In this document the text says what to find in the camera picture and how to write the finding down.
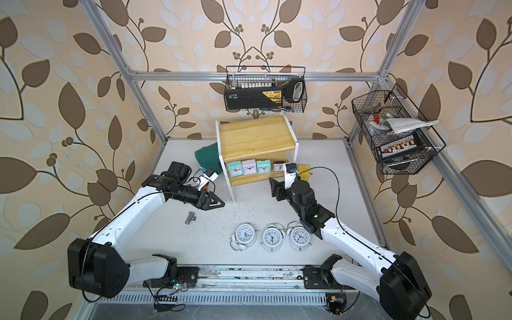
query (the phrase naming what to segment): black wire basket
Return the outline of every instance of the black wire basket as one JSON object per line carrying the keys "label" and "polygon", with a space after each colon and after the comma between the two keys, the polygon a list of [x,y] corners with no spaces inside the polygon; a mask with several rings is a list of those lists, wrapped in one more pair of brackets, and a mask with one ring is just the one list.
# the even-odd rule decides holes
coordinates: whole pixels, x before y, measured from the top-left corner
{"label": "black wire basket", "polygon": [[304,67],[227,66],[226,110],[304,112],[308,95]]}
{"label": "black wire basket", "polygon": [[[402,90],[376,90],[352,100],[352,110],[368,145],[377,162],[377,167],[384,175],[415,175],[429,163],[445,146],[446,143],[433,126],[414,129],[403,133],[393,131],[378,132],[368,124],[369,120],[385,117],[389,112],[399,118],[411,118],[399,98]],[[418,114],[426,119],[414,102]],[[425,135],[438,139],[431,141]]]}

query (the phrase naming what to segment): black cable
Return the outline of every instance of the black cable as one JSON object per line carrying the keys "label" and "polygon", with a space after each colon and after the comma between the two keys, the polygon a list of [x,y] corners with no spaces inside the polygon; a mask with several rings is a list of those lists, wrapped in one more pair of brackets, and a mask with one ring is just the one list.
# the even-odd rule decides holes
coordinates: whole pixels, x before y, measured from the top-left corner
{"label": "black cable", "polygon": [[[151,291],[151,288],[149,286],[149,284],[147,284],[147,281],[144,280],[144,283],[146,284],[147,286],[147,289],[150,291],[150,294],[151,296],[153,297],[153,299],[155,300],[155,303],[157,303],[160,307],[164,308],[165,310],[167,311],[172,311],[172,312],[180,312],[180,311],[183,311],[185,310],[185,308],[187,307],[184,303],[180,303],[178,305],[173,305],[170,309],[167,309],[165,308],[164,306],[162,306],[162,304],[157,300],[157,297],[155,295],[153,295],[153,292]],[[179,309],[179,310],[173,310],[173,308],[176,308],[176,307],[180,307],[180,306],[183,306],[183,308]]]}
{"label": "black cable", "polygon": [[348,307],[347,309],[343,310],[341,313],[345,313],[345,312],[349,311],[349,309],[350,309],[350,308],[352,308],[352,307],[355,305],[355,303],[357,302],[357,299],[359,299],[359,295],[360,295],[360,294],[361,294],[361,291],[357,293],[357,297],[355,297],[355,300],[354,300],[354,302],[350,305],[350,307]]}
{"label": "black cable", "polygon": [[416,293],[418,294],[418,296],[420,297],[421,301],[423,302],[423,304],[426,306],[426,309],[429,311],[429,315],[424,317],[422,315],[418,315],[424,319],[428,319],[431,317],[431,313],[430,313],[430,308],[429,306],[426,304],[426,301],[425,299],[423,299],[423,297],[421,296],[421,294],[419,293],[418,289],[416,289],[416,286],[413,284],[413,282],[402,272],[402,270],[398,269],[398,267],[396,265],[394,265],[388,258],[384,257],[382,254],[380,254],[379,252],[375,251],[372,247],[368,246],[366,243],[364,243],[363,241],[361,241],[360,239],[356,238],[354,235],[350,234],[350,232],[348,232],[345,228],[343,228],[341,222],[339,221],[339,218],[338,218],[338,203],[339,203],[339,194],[340,194],[340,188],[339,188],[339,180],[338,180],[338,176],[336,175],[336,173],[334,173],[333,170],[327,168],[327,167],[322,167],[322,166],[318,166],[318,167],[313,167],[313,168],[309,168],[307,170],[304,170],[302,171],[301,173],[297,174],[296,177],[300,176],[301,174],[303,174],[304,172],[307,172],[307,171],[310,171],[312,169],[316,169],[316,168],[323,168],[323,169],[327,169],[329,170],[330,172],[332,172],[332,174],[334,175],[334,177],[336,178],[336,182],[338,183],[338,200],[336,201],[336,210],[334,212],[334,215],[336,216],[336,221],[338,222],[340,228],[346,232],[349,236],[351,236],[352,238],[354,238],[357,242],[360,242],[362,245],[364,245],[365,247],[367,247],[368,249],[372,250],[374,253],[378,254],[380,257],[382,257],[383,259],[385,259],[386,261],[388,261],[391,266],[395,267],[396,270],[398,270],[405,279],[407,279],[407,281],[409,281],[409,283],[411,284],[411,286],[413,287],[413,289],[416,291]]}
{"label": "black cable", "polygon": [[[87,297],[86,297],[86,293],[83,289],[83,273],[85,271],[85,268],[86,268],[86,259],[87,259],[87,253],[89,252],[89,248],[91,247],[91,243],[93,243],[93,240],[94,238],[100,234],[100,232],[103,231],[103,229],[105,229],[108,225],[110,225],[112,223],[112,221],[116,220],[123,212],[125,212],[126,210],[128,210],[131,206],[133,206],[135,203],[138,203],[141,199],[147,197],[147,196],[150,196],[150,195],[154,195],[154,194],[173,194],[173,195],[179,195],[179,196],[183,196],[183,195],[180,195],[178,193],[175,193],[175,192],[170,192],[170,191],[158,191],[158,192],[153,192],[153,193],[150,193],[150,194],[147,194],[147,195],[144,195],[142,197],[140,197],[138,200],[132,202],[128,207],[126,207],[123,211],[121,211],[120,213],[118,213],[117,215],[115,215],[112,220],[110,220],[107,224],[105,224],[101,229],[99,229],[94,235],[93,237],[91,238],[91,240],[89,241],[89,243],[87,244],[87,248],[86,248],[86,253],[84,254],[83,256],[83,261],[82,261],[82,275],[81,275],[81,278],[82,278],[82,296],[83,298],[89,302],[89,303],[93,303],[93,302],[96,302],[98,300],[100,300],[102,297],[100,296],[98,299],[96,300],[89,300]],[[183,196],[183,197],[187,197],[187,198],[192,198],[192,199],[199,199],[199,198],[195,198],[195,197],[189,197],[189,196]]]}

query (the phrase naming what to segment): white cloth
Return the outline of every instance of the white cloth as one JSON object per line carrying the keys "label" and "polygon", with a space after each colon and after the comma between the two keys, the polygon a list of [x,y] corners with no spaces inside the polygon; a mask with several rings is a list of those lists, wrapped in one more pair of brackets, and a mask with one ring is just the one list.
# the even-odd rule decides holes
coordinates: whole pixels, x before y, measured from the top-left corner
{"label": "white cloth", "polygon": [[425,122],[414,118],[393,118],[386,121],[391,126],[391,130],[395,133],[407,132],[423,126],[431,126],[439,123],[439,120]]}

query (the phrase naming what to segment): clock face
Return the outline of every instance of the clock face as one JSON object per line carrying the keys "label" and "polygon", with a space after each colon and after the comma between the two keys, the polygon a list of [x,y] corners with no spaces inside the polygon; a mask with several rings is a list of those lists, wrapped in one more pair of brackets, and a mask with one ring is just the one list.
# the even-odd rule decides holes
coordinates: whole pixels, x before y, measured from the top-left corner
{"label": "clock face", "polygon": [[240,229],[238,229],[237,238],[241,242],[248,242],[249,240],[252,239],[253,236],[254,229],[252,229],[249,225],[243,225],[240,227]]}
{"label": "clock face", "polygon": [[270,166],[262,166],[258,168],[258,173],[269,173],[270,172]]}
{"label": "clock face", "polygon": [[242,173],[242,167],[234,167],[229,169],[229,174],[231,176],[236,176]]}
{"label": "clock face", "polygon": [[265,242],[270,246],[275,246],[281,241],[281,233],[276,229],[270,229],[263,236]]}
{"label": "clock face", "polygon": [[297,228],[291,234],[293,240],[298,244],[305,244],[309,240],[309,233],[302,228]]}
{"label": "clock face", "polygon": [[256,165],[251,164],[244,167],[244,174],[254,174],[256,173]]}

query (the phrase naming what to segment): wall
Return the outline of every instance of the wall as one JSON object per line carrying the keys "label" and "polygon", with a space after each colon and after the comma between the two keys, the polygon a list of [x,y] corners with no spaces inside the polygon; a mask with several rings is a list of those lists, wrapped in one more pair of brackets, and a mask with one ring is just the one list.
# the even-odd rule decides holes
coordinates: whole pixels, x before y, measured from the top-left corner
{"label": "wall", "polygon": [[[427,0],[391,72],[509,234],[511,15],[510,1]],[[433,319],[510,318],[512,278],[435,166],[383,176],[365,139],[354,146],[393,249],[432,289]]]}
{"label": "wall", "polygon": [[0,30],[2,318],[64,319],[81,296],[67,246],[124,206],[161,144],[137,128],[143,116],[76,1],[1,1]]}
{"label": "wall", "polygon": [[[385,1],[378,9],[375,0],[162,0],[151,6],[144,1],[115,0],[97,4],[132,69],[211,72],[225,72],[230,65],[241,69],[257,65],[272,71],[281,69],[272,66],[292,65],[316,72],[375,72],[406,6],[403,0]],[[307,83],[305,113],[288,115],[297,136],[346,136],[354,122],[349,101],[366,93],[369,85]],[[170,137],[211,138],[215,120],[273,115],[225,111],[222,83],[147,81],[141,86]],[[172,110],[174,103],[177,109]]]}

